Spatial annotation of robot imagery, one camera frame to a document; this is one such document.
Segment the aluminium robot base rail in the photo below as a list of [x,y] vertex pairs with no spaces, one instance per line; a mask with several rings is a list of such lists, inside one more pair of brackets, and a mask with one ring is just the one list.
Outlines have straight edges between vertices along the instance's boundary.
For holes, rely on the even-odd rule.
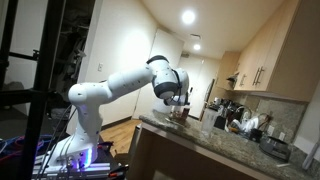
[[50,170],[48,160],[48,155],[36,157],[31,180],[124,180],[129,170],[128,165],[120,165],[111,160],[95,162],[78,170],[67,166]]

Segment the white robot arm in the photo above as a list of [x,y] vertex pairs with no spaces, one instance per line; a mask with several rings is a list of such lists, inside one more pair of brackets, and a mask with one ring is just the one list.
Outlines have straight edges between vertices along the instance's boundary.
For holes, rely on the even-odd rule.
[[51,151],[48,165],[60,170],[67,166],[72,169],[89,167],[97,159],[97,145],[101,131],[101,105],[109,104],[122,96],[151,83],[155,96],[166,106],[184,106],[188,103],[189,77],[182,68],[173,69],[162,55],[149,59],[143,66],[118,72],[99,83],[73,85],[68,98],[76,107],[78,122],[75,132],[58,142]]

